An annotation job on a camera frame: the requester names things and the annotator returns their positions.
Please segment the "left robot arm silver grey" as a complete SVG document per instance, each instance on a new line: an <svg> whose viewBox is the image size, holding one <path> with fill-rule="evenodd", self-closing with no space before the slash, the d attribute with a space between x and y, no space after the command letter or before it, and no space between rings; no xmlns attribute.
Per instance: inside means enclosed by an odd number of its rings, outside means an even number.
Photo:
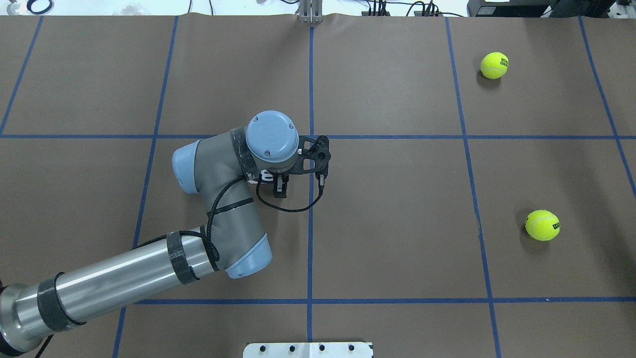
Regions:
<svg viewBox="0 0 636 358"><path fill-rule="evenodd" d="M175 177L184 192L202 198L205 223L38 284L2 288L1 356L21 356L51 335L213 272L237 279L265 268L272 252L248 182L263 170L279 177L302 169L322 148L306 149L308 140L287 115L268 110L175 150Z"/></svg>

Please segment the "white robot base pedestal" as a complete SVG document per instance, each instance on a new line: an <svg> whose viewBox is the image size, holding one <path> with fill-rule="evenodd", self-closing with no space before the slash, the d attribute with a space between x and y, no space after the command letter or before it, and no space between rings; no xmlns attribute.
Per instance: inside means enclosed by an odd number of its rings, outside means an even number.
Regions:
<svg viewBox="0 0 636 358"><path fill-rule="evenodd" d="M248 344L243 358L374 358L368 342L283 342Z"/></svg>

